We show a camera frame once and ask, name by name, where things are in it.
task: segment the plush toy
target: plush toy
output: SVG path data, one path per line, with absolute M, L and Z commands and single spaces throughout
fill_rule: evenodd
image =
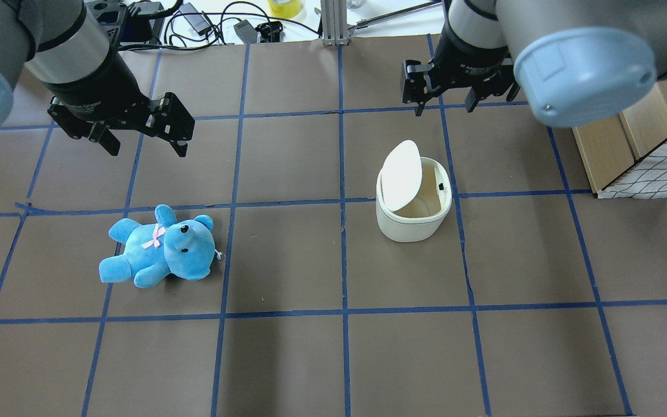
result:
M 139 288 L 153 287 L 169 274 L 201 280 L 210 274 L 212 259 L 220 259 L 212 239 L 212 219 L 206 214 L 177 222 L 169 206 L 156 207 L 157 224 L 141 225 L 122 219 L 109 229 L 109 237 L 125 245 L 119 256 L 100 263 L 100 280 L 118 283 L 133 278 Z

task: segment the white trash bin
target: white trash bin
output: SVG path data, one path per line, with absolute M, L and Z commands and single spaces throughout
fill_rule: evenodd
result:
M 376 185 L 378 225 L 396 242 L 430 237 L 452 207 L 452 187 L 442 164 L 424 158 L 412 140 L 387 155 Z

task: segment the white lid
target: white lid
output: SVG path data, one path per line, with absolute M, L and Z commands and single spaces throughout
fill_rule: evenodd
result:
M 413 140 L 404 140 L 387 155 L 380 172 L 382 203 L 387 210 L 408 205 L 419 193 L 422 179 L 419 147 Z

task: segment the blue tape grid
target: blue tape grid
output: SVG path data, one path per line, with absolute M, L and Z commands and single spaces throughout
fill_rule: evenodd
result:
M 431 35 L 427 35 L 429 50 L 431 54 L 434 53 L 434 46 Z M 363 197 L 346 197 L 345 195 L 345 151 L 344 151 L 344 115 L 354 113 L 373 113 L 373 112 L 390 112 L 390 111 L 412 111 L 411 106 L 399 107 L 385 107 L 385 108 L 344 108 L 344 90 L 343 90 L 343 64 L 342 64 L 342 47 L 337 47 L 337 68 L 338 68 L 338 83 L 339 83 L 339 108 L 330 111 L 299 111 L 287 113 L 265 113 L 265 114 L 245 114 L 244 104 L 246 96 L 246 83 L 248 79 L 248 64 L 249 64 L 250 48 L 246 47 L 244 56 L 244 76 L 243 87 L 241 87 L 241 104 L 239 114 L 229 116 L 206 116 L 196 117 L 196 120 L 215 120 L 215 119 L 237 119 L 239 122 L 238 138 L 236 143 L 236 165 L 233 177 L 233 197 L 229 204 L 215 204 L 211 206 L 195 205 L 195 206 L 177 206 L 175 209 L 230 209 L 230 224 L 228 230 L 228 245 L 226 249 L 226 264 L 223 278 L 223 293 L 222 305 L 220 313 L 209 314 L 167 314 L 167 315 L 145 315 L 145 316 L 109 316 L 109 299 L 111 298 L 112 285 L 109 284 L 104 296 L 104 304 L 101 315 L 98 317 L 43 317 L 42 319 L 0 319 L 0 325 L 17 325 L 17 324 L 57 324 L 57 323 L 99 323 L 100 330 L 98 331 L 95 350 L 93 353 L 92 364 L 90 368 L 90 375 L 87 381 L 87 389 L 85 391 L 84 403 L 82 406 L 82 417 L 87 415 L 88 405 L 90 401 L 91 389 L 96 373 L 96 365 L 98 364 L 98 357 L 100 356 L 101 339 L 104 334 L 104 326 L 106 323 L 121 323 L 121 322 L 138 322 L 138 321 L 166 321 L 166 320 L 219 320 L 219 333 L 217 354 L 215 355 L 215 371 L 214 371 L 214 386 L 212 387 L 212 409 L 211 415 L 217 415 L 218 391 L 220 381 L 220 371 L 222 364 L 222 345 L 223 335 L 225 329 L 225 320 L 244 320 L 244 319 L 260 319 L 260 317 L 304 317 L 304 316 L 341 316 L 342 317 L 342 332 L 343 332 L 343 349 L 344 349 L 344 391 L 345 391 L 345 414 L 347 417 L 351 415 L 351 398 L 350 398 L 350 370 L 349 370 L 349 315 L 351 314 L 408 314 L 408 313 L 428 313 L 428 312 L 470 312 L 473 317 L 474 339 L 476 346 L 477 362 L 479 367 L 480 382 L 482 388 L 482 395 L 485 407 L 485 413 L 492 415 L 490 410 L 490 399 L 488 391 L 488 383 L 485 376 L 485 364 L 482 357 L 482 344 L 479 334 L 479 323 L 477 312 L 488 311 L 520 311 L 520 310 L 537 310 L 537 309 L 578 309 L 578 308 L 595 308 L 599 312 L 601 324 L 603 327 L 604 337 L 611 356 L 614 373 L 617 377 L 617 384 L 622 397 L 622 403 L 625 407 L 625 413 L 632 414 L 627 393 L 625 391 L 624 382 L 620 372 L 619 364 L 614 353 L 614 345 L 611 340 L 611 333 L 609 326 L 606 323 L 606 315 L 604 314 L 604 307 L 623 307 L 623 306 L 661 306 L 667 305 L 667 299 L 664 300 L 632 300 L 632 301 L 602 301 L 598 288 L 596 287 L 595 277 L 593 276 L 593 269 L 591 267 L 591 260 L 588 256 L 588 250 L 585 246 L 582 229 L 578 220 L 577 212 L 573 202 L 573 195 L 579 193 L 590 193 L 587 189 L 570 189 L 567 184 L 566 173 L 563 168 L 563 162 L 559 156 L 558 146 L 551 129 L 548 129 L 550 142 L 553 147 L 553 152 L 558 163 L 558 169 L 561 178 L 563 179 L 563 189 L 561 190 L 543 190 L 530 192 L 488 192 L 488 193 L 460 193 L 456 183 L 455 167 L 453 167 L 452 150 L 450 150 L 450 139 L 448 127 L 446 123 L 445 109 L 447 108 L 464 108 L 463 104 L 445 105 L 443 99 L 439 98 L 439 105 L 428 105 L 428 110 L 439 110 L 442 119 L 442 130 L 445 140 L 445 148 L 447 151 L 447 160 L 449 167 L 450 180 L 453 183 L 453 197 L 455 197 L 456 217 L 458 223 L 458 230 L 460 232 L 460 251 L 463 257 L 463 264 L 465 267 L 466 285 L 468 289 L 469 304 L 466 306 L 424 306 L 424 307 L 392 307 L 392 308 L 373 308 L 373 309 L 350 309 L 349 308 L 349 294 L 347 293 L 347 264 L 346 264 L 346 204 L 348 203 L 365 203 L 372 202 L 374 199 Z M 153 73 L 153 80 L 151 82 L 151 92 L 156 86 L 156 78 L 158 76 L 159 63 L 161 53 L 156 56 L 156 67 Z M 505 105 L 527 105 L 527 102 L 513 102 L 513 103 L 480 103 L 479 106 L 493 107 Z M 241 137 L 243 136 L 243 120 L 263 117 L 286 117 L 286 116 L 313 116 L 320 114 L 338 114 L 339 115 L 339 174 L 340 174 L 340 198 L 328 200 L 292 200 L 292 201 L 270 201 L 259 203 L 238 203 L 238 176 L 239 164 L 241 156 Z M 51 135 L 54 129 L 60 129 L 58 125 L 51 122 L 44 126 L 14 126 L 3 127 L 1 130 L 31 130 L 31 129 L 47 129 L 42 149 L 39 155 L 37 165 L 35 166 L 32 181 L 27 192 L 27 199 L 32 197 L 35 184 L 38 179 L 40 168 L 42 167 L 43 159 L 47 151 L 47 146 L 50 143 Z M 106 210 L 83 210 L 83 211 L 51 211 L 37 207 L 32 207 L 31 204 L 16 204 L 19 212 L 0 212 L 0 217 L 19 217 L 19 225 L 16 234 L 10 246 L 5 264 L 0 274 L 0 292 L 2 290 L 3 281 L 5 280 L 8 267 L 16 248 L 17 241 L 21 234 L 24 223 L 29 216 L 61 216 L 61 215 L 93 215 L 93 214 L 123 214 L 127 216 L 133 212 L 153 211 L 154 207 L 130 207 L 130 199 L 132 198 L 133 185 L 135 184 L 135 175 L 137 175 L 138 163 L 140 162 L 140 153 L 143 143 L 143 135 L 138 139 L 137 150 L 135 151 L 135 159 L 133 163 L 133 171 L 130 175 L 130 185 L 126 195 L 125 206 L 123 208 L 106 209 Z M 465 252 L 465 232 L 463 227 L 463 219 L 461 219 L 460 200 L 466 198 L 480 198 L 480 197 L 515 197 L 515 196 L 533 196 L 533 195 L 566 195 L 569 202 L 569 208 L 574 220 L 576 231 L 578 234 L 580 246 L 583 253 L 583 258 L 588 270 L 588 277 L 593 289 L 595 301 L 582 303 L 527 303 L 527 304 L 504 304 L 504 305 L 478 305 L 476 304 L 474 293 L 470 285 L 470 277 L 468 271 L 468 263 Z M 297 206 L 297 205 L 314 205 L 314 204 L 339 204 L 341 208 L 341 225 L 342 225 L 342 308 L 341 309 L 321 309 L 321 310 L 292 310 L 292 311 L 275 311 L 275 312 L 249 312 L 249 313 L 228 313 L 228 279 L 230 275 L 231 253 L 233 243 L 233 225 L 235 221 L 235 210 L 240 207 L 267 207 L 267 206 Z M 121 249 L 119 243 L 116 246 L 115 253 L 118 254 Z

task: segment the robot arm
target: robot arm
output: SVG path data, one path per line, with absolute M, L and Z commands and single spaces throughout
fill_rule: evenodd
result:
M 524 89 L 554 127 L 581 126 L 633 105 L 667 79 L 667 1 L 452 0 L 427 64 L 403 64 L 403 103 L 470 87 L 466 109 Z
M 116 2 L 0 0 L 0 126 L 24 65 L 53 92 L 48 113 L 72 138 L 87 137 L 116 155 L 120 142 L 109 130 L 132 129 L 185 156 L 194 119 L 174 93 L 159 100 L 141 93 L 117 53 L 119 36 L 100 24 L 135 13 L 128 9 Z

